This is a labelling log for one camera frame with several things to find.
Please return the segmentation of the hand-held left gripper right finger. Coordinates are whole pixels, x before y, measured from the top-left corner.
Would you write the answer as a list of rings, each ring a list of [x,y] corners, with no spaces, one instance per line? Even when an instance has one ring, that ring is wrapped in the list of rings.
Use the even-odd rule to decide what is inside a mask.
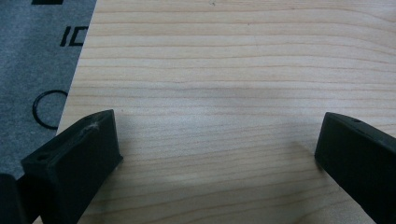
[[[315,159],[376,224],[396,224],[396,138],[328,112]]]

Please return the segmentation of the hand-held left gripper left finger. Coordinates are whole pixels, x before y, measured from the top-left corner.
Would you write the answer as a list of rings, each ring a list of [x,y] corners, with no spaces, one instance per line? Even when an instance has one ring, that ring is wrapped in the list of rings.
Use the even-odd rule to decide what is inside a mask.
[[[114,112],[80,119],[21,160],[20,189],[27,218],[77,224],[121,160]]]

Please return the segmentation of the grey mat with black print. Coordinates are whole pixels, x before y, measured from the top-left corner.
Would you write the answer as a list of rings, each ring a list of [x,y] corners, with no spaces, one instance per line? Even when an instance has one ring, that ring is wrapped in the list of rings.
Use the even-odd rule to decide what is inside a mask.
[[[48,142],[97,0],[0,0],[0,174]]]

